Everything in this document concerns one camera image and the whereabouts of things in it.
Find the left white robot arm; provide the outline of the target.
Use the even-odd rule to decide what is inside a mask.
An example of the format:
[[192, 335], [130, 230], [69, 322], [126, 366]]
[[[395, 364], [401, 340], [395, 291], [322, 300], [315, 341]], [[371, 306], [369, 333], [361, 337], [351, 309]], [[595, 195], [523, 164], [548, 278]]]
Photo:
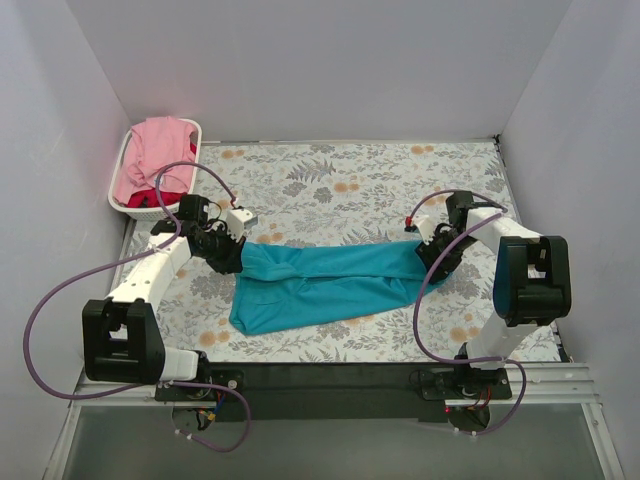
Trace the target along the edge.
[[197, 377], [200, 354], [165, 346], [156, 311], [178, 271], [193, 258], [220, 274], [241, 272], [246, 233], [258, 221], [243, 207], [214, 219], [209, 205], [200, 195], [183, 196], [177, 215], [154, 225], [150, 254], [106, 299], [87, 302], [82, 327], [89, 379], [151, 385]]

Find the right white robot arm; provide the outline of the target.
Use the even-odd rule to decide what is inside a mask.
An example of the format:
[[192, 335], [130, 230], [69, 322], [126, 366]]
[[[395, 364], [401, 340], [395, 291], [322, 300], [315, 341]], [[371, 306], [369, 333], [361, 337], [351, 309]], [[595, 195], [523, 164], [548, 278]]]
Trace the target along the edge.
[[[572, 305], [569, 248], [561, 236], [545, 236], [506, 216], [507, 209], [467, 190], [445, 189], [448, 221], [435, 227], [415, 207], [405, 219], [407, 231], [420, 233], [416, 254], [427, 269], [413, 310], [414, 339], [422, 352], [440, 364], [498, 370], [513, 363], [511, 354], [529, 335], [566, 317]], [[418, 332], [426, 288], [438, 284], [461, 264], [475, 243], [496, 258], [492, 287], [493, 312], [480, 333], [452, 359], [427, 350]]]

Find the teal t shirt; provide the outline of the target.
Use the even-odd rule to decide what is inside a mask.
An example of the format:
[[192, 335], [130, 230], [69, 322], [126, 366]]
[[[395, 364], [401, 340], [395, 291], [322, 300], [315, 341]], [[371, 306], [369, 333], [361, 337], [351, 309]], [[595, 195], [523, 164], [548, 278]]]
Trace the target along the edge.
[[429, 269], [417, 247], [416, 241], [304, 248], [248, 243], [229, 321], [249, 336], [406, 307]]

